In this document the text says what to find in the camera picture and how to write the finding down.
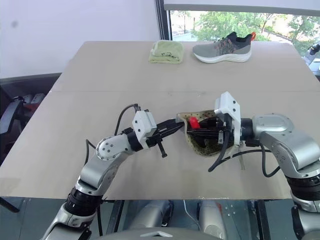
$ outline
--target green towel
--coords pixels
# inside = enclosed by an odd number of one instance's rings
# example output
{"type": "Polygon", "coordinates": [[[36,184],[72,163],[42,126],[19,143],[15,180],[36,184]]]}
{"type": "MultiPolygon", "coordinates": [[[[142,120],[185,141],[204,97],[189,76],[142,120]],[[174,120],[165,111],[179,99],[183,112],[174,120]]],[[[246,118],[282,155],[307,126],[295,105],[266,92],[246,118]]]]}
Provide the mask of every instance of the green towel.
{"type": "Polygon", "coordinates": [[[149,62],[161,64],[180,64],[184,57],[184,46],[177,41],[159,40],[153,44],[149,62]]]}

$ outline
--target gray sneaker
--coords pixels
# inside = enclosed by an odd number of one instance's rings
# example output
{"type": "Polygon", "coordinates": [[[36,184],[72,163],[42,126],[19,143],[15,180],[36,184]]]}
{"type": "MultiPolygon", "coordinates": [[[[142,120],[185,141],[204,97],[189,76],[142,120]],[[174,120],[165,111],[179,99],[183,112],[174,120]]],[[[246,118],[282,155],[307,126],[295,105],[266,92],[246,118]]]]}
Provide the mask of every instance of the gray sneaker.
{"type": "Polygon", "coordinates": [[[195,45],[192,52],[201,62],[207,64],[221,61],[243,63],[251,56],[252,38],[252,34],[237,37],[237,33],[232,32],[217,42],[195,45]]]}

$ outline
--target table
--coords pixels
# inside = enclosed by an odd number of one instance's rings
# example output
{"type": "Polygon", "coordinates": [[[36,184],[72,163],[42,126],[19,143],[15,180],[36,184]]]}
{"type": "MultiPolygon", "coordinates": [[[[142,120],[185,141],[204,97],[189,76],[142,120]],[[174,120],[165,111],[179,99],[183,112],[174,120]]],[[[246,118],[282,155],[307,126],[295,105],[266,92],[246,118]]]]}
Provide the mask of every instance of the table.
{"type": "MultiPolygon", "coordinates": [[[[120,111],[139,103],[156,122],[179,112],[214,108],[229,91],[242,117],[280,113],[320,143],[320,84],[292,45],[252,43],[246,63],[205,64],[184,42],[181,64],[151,64],[152,42],[86,42],[69,62],[0,167],[0,196],[64,199],[83,167],[85,139],[97,144],[114,132],[120,111]]],[[[120,129],[131,126],[126,113],[120,129]]],[[[286,199],[282,172],[265,178],[261,154],[245,155],[209,173],[215,158],[196,155],[178,131],[119,168],[105,197],[126,199],[286,199]]],[[[267,171],[276,160],[267,156],[267,171]]]]}

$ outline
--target white wall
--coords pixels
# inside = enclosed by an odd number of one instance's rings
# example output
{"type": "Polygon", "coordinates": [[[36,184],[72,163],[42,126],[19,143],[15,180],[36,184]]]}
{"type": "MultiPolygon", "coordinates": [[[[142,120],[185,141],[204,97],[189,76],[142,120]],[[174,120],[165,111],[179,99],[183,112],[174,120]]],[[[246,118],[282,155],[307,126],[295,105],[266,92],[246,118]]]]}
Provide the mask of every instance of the white wall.
{"type": "Polygon", "coordinates": [[[160,39],[154,0],[0,0],[0,23],[0,78],[62,72],[85,41],[160,39]]]}

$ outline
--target white shoe sole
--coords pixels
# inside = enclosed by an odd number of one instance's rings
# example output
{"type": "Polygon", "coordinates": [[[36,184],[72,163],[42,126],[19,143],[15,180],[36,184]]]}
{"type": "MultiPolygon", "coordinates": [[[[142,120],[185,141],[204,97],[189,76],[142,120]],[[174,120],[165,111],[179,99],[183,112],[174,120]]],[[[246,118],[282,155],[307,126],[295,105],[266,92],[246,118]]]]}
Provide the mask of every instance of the white shoe sole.
{"type": "Polygon", "coordinates": [[[199,59],[201,62],[204,62],[206,64],[214,64],[221,61],[244,63],[248,61],[248,59],[251,57],[251,49],[248,53],[245,53],[245,54],[225,54],[225,55],[215,56],[215,57],[204,57],[204,56],[199,56],[195,53],[193,54],[196,56],[197,59],[199,59]]]}

